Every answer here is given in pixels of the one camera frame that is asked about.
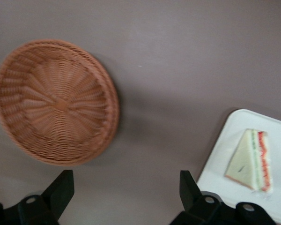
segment white plate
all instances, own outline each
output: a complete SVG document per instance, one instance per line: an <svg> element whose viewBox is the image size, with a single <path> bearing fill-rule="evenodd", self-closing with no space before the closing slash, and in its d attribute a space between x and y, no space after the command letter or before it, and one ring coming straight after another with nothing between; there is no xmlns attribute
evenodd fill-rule
<svg viewBox="0 0 281 225"><path fill-rule="evenodd" d="M274 192L269 199L257 196L247 187L224 177L232 154L247 128L268 132L274 184ZM234 111L224 125L199 178L198 186L201 191L218 194L231 207L235 207L238 202L256 203L276 222L281 223L281 121L249 110Z"/></svg>

